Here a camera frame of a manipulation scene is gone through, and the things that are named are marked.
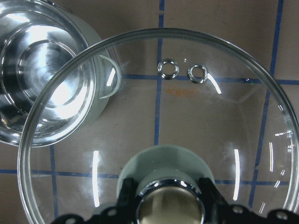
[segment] transparent lid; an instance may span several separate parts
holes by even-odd
[[[101,61],[104,74],[94,74],[101,81],[83,102],[86,110],[74,116],[83,125],[55,145],[31,147],[52,93],[90,60]],[[111,97],[101,112],[103,96]],[[38,97],[18,155],[29,220],[50,223],[66,213],[88,219],[99,205],[116,201],[118,176],[130,158],[165,144],[199,155],[229,203],[261,216],[298,209],[298,122],[281,87],[227,41],[161,28],[91,46]]]

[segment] stainless steel pot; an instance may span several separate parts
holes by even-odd
[[[0,2],[0,141],[19,144],[26,117],[47,82],[100,40],[87,23],[48,1]],[[38,125],[35,147],[53,144],[78,127],[83,120],[74,116],[87,100],[94,100],[90,118],[102,112],[108,98],[95,94],[103,92],[103,60],[81,65],[57,88]]]

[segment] tiled floor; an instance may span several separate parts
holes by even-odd
[[[299,114],[299,4],[295,0],[55,2],[84,19],[103,39],[131,30],[172,27],[228,40],[274,74]],[[283,205],[291,175],[290,139],[272,95],[266,95],[262,84],[245,81],[256,76],[232,56],[187,41],[163,41],[161,59],[176,60],[181,78],[157,80],[157,46],[158,41],[151,40],[119,47],[118,62],[130,76],[123,79],[100,117],[54,146],[32,151],[32,184],[46,223],[69,212],[85,218],[93,213],[95,150],[99,150],[101,204],[115,201],[117,178],[126,162],[157,143],[181,145],[200,155],[229,202],[235,189],[234,149],[239,149],[236,202],[263,216]],[[197,58],[218,78],[221,95],[210,82],[198,88],[185,78],[186,69],[198,63]],[[0,223],[26,223],[17,187],[17,148],[1,143],[0,151]]]

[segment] glass lid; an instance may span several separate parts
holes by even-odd
[[[82,125],[55,145],[31,147],[39,126],[50,125],[43,115],[57,87],[90,61],[102,69],[94,74],[93,97],[77,105],[85,109],[72,118]],[[101,98],[109,99],[107,105]],[[200,157],[229,203],[263,217],[276,208],[298,210],[298,122],[282,88],[227,41],[160,28],[91,46],[37,98],[18,154],[28,219],[51,223],[67,213],[89,219],[97,207],[116,201],[118,181],[132,157],[152,146],[162,152],[165,145],[191,151],[184,168]],[[167,150],[161,156],[173,158]]]

